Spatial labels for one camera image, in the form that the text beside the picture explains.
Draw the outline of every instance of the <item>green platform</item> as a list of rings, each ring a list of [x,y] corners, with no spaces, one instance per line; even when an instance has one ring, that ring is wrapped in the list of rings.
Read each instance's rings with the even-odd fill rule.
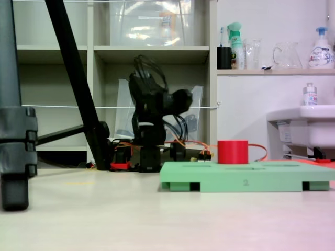
[[[201,192],[297,192],[329,190],[335,170],[300,162],[255,162],[248,165],[166,162],[163,189]]]

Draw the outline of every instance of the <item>black tripod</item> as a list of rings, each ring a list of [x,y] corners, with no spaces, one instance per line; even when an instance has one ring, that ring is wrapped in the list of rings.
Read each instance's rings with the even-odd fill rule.
[[[0,176],[2,208],[29,205],[28,178],[37,175],[35,146],[85,133],[98,170],[109,170],[109,129],[99,122],[63,0],[46,0],[83,125],[37,138],[33,108],[21,106],[12,0],[0,0]]]

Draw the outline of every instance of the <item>spray bottle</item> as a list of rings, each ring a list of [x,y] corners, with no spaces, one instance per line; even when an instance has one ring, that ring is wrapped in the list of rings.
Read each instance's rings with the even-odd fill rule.
[[[319,40],[315,43],[309,58],[310,69],[334,69],[334,51],[325,38],[328,29],[325,27],[317,28]]]
[[[242,24],[233,22],[228,25],[229,42],[232,50],[232,69],[243,70],[245,66],[245,58],[243,52],[243,43],[241,41],[240,29]]]

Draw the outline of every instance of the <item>glass pitcher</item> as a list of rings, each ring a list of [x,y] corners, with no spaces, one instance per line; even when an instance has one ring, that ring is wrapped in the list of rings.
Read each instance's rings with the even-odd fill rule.
[[[302,63],[296,51],[298,43],[282,42],[273,49],[273,61],[278,69],[301,69]]]

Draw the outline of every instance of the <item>soap bottle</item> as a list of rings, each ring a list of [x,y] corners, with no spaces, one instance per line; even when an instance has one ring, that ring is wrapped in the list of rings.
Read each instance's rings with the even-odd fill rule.
[[[313,83],[307,83],[307,87],[304,87],[304,105],[318,105],[318,92],[317,88],[313,86]]]
[[[315,43],[309,58],[310,69],[334,69],[335,57],[332,47],[325,38],[326,27],[317,28],[319,40]]]
[[[233,22],[228,25],[229,42],[231,43],[231,59],[232,69],[244,70],[245,57],[243,51],[243,43],[241,41],[240,29],[242,25],[239,22]]]

